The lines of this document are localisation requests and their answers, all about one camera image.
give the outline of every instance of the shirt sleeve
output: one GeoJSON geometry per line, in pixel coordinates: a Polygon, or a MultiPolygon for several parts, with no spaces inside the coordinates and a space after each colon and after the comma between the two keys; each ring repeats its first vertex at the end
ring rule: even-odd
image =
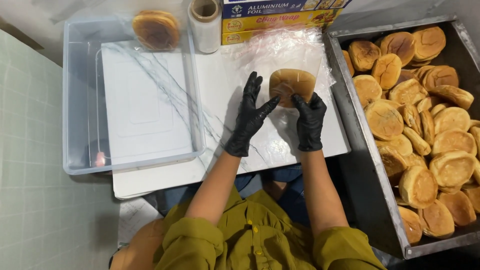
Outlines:
{"type": "Polygon", "coordinates": [[[368,237],[358,229],[333,227],[314,240],[313,256],[324,270],[386,270],[368,244],[368,237]]]}
{"type": "Polygon", "coordinates": [[[162,247],[155,270],[213,270],[223,252],[223,234],[206,219],[182,218],[170,227],[162,247]]]}

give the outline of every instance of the black nitrile glove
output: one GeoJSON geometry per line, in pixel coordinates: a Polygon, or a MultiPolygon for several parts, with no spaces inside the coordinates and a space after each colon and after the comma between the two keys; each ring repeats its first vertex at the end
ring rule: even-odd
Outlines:
{"type": "Polygon", "coordinates": [[[299,150],[311,152],[322,149],[323,145],[320,141],[320,135],[324,125],[325,112],[327,111],[324,101],[314,92],[309,104],[297,94],[292,95],[292,102],[300,112],[300,117],[297,121],[297,133],[300,141],[299,150]]]}
{"type": "Polygon", "coordinates": [[[257,72],[252,72],[243,89],[243,97],[239,106],[239,114],[235,123],[232,136],[225,144],[225,151],[235,157],[248,157],[250,139],[264,124],[269,113],[275,109],[280,97],[274,97],[259,109],[255,108],[258,92],[263,78],[257,77],[257,72]]]}

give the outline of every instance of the clear plastic container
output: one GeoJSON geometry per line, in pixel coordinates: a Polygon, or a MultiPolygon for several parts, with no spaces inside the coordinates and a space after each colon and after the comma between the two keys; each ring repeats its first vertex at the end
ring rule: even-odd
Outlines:
{"type": "Polygon", "coordinates": [[[117,17],[65,23],[63,168],[68,174],[165,165],[205,151],[190,28],[174,51],[151,53],[135,44],[140,46],[117,17]]]}

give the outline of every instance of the handwritten note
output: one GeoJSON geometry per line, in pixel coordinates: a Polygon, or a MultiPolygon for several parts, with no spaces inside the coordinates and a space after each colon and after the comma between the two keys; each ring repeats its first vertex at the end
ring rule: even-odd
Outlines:
{"type": "Polygon", "coordinates": [[[145,199],[138,197],[120,203],[119,248],[128,245],[139,229],[163,216],[145,199]]]}

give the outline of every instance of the stainless steel tray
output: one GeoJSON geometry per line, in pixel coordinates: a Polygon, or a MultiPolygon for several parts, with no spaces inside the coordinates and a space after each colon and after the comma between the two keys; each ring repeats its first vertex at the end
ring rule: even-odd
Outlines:
{"type": "Polygon", "coordinates": [[[474,224],[456,227],[454,235],[449,239],[438,240],[423,236],[417,245],[411,246],[408,243],[392,189],[342,48],[346,49],[351,40],[356,38],[376,39],[428,24],[438,24],[447,37],[445,49],[432,64],[448,64],[457,70],[460,87],[475,97],[469,113],[472,119],[480,120],[480,57],[465,27],[455,15],[324,34],[327,56],[337,80],[332,86],[333,94],[352,148],[350,153],[338,158],[357,217],[357,226],[368,235],[373,247],[407,259],[480,242],[480,217],[474,224]]]}

